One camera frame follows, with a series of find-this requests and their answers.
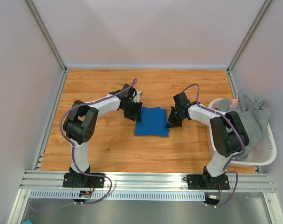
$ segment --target wooden table surface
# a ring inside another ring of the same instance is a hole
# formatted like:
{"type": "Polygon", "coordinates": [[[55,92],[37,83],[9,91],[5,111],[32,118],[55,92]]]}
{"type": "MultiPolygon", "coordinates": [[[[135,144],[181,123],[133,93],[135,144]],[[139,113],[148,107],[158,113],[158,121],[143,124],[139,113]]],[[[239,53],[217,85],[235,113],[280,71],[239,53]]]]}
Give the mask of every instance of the wooden table surface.
{"type": "MultiPolygon", "coordinates": [[[[173,96],[192,83],[200,85],[199,101],[208,105],[215,98],[231,98],[224,70],[70,70],[57,109],[42,170],[68,170],[70,144],[60,135],[59,120],[75,100],[92,101],[119,90],[125,83],[143,91],[146,107],[174,106],[173,96]]],[[[196,87],[186,91],[190,101],[196,87]]],[[[190,172],[201,173],[211,160],[207,127],[195,120],[184,120],[183,127],[172,128],[169,138],[134,136],[135,122],[125,119],[123,111],[113,111],[97,120],[89,143],[89,162],[93,171],[115,172],[190,172]]],[[[240,173],[254,173],[253,167],[231,167],[240,173]]]]}

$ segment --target gray cloth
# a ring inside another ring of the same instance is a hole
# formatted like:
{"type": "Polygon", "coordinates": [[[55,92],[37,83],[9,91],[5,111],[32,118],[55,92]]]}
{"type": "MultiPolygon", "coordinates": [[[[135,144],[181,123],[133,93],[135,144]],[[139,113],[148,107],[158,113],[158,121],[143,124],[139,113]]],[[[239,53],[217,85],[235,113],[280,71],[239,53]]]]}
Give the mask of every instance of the gray cloth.
{"type": "Polygon", "coordinates": [[[249,145],[246,146],[246,152],[242,156],[235,158],[237,161],[244,161],[253,147],[265,135],[270,112],[266,108],[266,99],[255,94],[239,91],[239,103],[236,109],[230,108],[227,98],[223,99],[218,107],[219,111],[229,112],[236,111],[240,115],[240,119],[249,137],[249,145]]]}

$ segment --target plastic laundry basket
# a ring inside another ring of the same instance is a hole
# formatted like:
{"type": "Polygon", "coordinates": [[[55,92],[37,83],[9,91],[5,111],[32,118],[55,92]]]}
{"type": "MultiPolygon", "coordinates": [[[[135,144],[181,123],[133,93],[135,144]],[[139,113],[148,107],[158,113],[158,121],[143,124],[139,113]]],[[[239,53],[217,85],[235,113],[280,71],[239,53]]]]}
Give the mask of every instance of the plastic laundry basket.
{"type": "MultiPolygon", "coordinates": [[[[219,103],[222,99],[213,100],[209,108],[218,108],[219,103]]],[[[209,139],[209,149],[211,157],[215,153],[215,146],[212,136],[212,129],[208,127],[207,129],[208,139],[209,139]]],[[[249,153],[245,161],[231,161],[230,165],[239,167],[249,167],[249,166],[265,166],[274,161],[277,155],[277,149],[271,131],[270,124],[268,124],[265,136],[259,141],[259,143],[253,148],[251,153],[249,153]]]]}

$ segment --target white enclosure wall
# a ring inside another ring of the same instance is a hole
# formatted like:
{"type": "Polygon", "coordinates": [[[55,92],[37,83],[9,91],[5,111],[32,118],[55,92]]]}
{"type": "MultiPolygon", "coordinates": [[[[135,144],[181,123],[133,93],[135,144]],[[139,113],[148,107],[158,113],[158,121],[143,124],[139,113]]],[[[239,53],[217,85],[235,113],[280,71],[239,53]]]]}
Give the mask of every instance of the white enclosure wall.
{"type": "Polygon", "coordinates": [[[264,0],[34,0],[68,67],[227,68],[264,0]]]}
{"type": "Polygon", "coordinates": [[[0,224],[32,169],[62,69],[23,0],[0,0],[0,224]]]}
{"type": "Polygon", "coordinates": [[[263,170],[271,174],[283,209],[283,0],[273,1],[233,70],[233,78],[238,90],[267,99],[277,157],[263,170]]]}

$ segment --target blue towel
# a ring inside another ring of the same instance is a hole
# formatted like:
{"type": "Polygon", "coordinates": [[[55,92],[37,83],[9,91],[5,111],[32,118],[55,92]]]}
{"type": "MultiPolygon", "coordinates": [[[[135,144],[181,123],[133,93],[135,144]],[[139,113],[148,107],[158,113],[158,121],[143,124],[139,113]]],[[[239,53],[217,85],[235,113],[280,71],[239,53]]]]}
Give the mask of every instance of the blue towel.
{"type": "Polygon", "coordinates": [[[169,137],[169,128],[165,128],[167,124],[166,109],[142,107],[140,116],[141,122],[136,122],[134,135],[169,137]]]}

